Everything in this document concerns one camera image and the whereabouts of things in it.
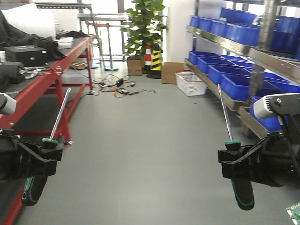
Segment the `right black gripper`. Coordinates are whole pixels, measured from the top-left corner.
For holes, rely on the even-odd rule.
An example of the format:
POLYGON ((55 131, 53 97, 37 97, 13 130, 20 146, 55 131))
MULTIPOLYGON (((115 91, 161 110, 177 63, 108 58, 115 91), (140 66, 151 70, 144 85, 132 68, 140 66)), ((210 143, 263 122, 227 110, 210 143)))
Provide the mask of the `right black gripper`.
POLYGON ((219 150, 224 178, 244 179, 271 187, 300 186, 300 142, 284 133, 270 133, 253 145, 232 141, 232 150, 219 150))

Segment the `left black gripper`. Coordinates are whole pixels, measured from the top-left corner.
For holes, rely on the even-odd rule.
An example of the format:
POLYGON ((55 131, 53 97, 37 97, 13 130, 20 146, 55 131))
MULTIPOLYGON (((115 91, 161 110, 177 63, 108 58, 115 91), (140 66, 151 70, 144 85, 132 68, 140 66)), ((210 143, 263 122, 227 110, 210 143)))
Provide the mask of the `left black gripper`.
POLYGON ((42 149, 41 156, 26 146, 11 129, 0 130, 0 182, 52 176, 61 161, 63 149, 42 149))

